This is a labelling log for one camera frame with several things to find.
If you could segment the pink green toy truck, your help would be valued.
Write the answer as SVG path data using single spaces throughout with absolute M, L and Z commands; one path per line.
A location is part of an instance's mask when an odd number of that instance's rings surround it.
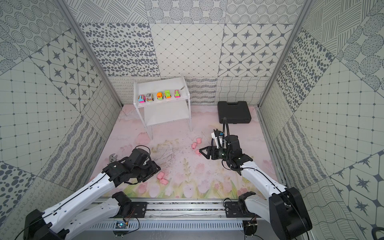
M 180 91 L 179 91 L 179 90 L 175 90 L 175 91 L 174 91 L 174 97 L 175 97 L 175 98 L 180 98 L 180 97 L 181 97 L 181 94 L 180 94 Z

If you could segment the orange green toy dump truck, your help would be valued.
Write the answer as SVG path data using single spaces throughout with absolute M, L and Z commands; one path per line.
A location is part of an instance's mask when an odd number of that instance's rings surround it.
M 170 98 L 172 97 L 172 95 L 171 95 L 171 91 L 170 91 L 170 90 L 165 90 L 165 91 L 164 91 L 164 95 L 165 95 L 165 98 L 166 98 L 166 99 L 170 99 Z

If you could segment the pink teal toy truck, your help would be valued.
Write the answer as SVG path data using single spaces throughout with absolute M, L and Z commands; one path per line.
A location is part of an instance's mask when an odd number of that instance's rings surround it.
M 139 95 L 138 96 L 138 102 L 139 103 L 145 103 L 146 102 L 146 96 L 145 95 Z

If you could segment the green orange toy mixer truck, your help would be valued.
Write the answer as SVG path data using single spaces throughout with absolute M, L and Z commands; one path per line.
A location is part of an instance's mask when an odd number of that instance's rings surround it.
M 162 92 L 157 93 L 157 99 L 158 100 L 163 100 L 164 99 L 164 94 Z

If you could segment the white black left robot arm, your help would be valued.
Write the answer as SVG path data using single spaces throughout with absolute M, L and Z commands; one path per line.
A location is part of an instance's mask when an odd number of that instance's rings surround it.
M 93 180 L 56 205 L 34 210 L 25 219 L 25 228 L 16 236 L 21 240 L 72 240 L 93 225 L 115 216 L 127 225 L 130 218 L 145 213 L 124 192 L 116 192 L 105 202 L 91 208 L 102 195 L 121 184 L 144 183 L 161 171 L 151 159 L 150 150 L 139 145 L 128 157 L 113 158 Z

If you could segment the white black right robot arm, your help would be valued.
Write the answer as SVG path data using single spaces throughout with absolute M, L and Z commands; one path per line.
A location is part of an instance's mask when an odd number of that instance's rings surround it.
M 220 160 L 226 170 L 236 172 L 261 192 L 263 198 L 254 192 L 239 197 L 242 215 L 253 214 L 269 222 L 280 240 L 293 240 L 309 234 L 313 224 L 300 192 L 275 181 L 244 154 L 238 136 L 230 133 L 226 118 L 223 119 L 223 129 L 212 133 L 212 145 L 199 152 L 208 160 Z

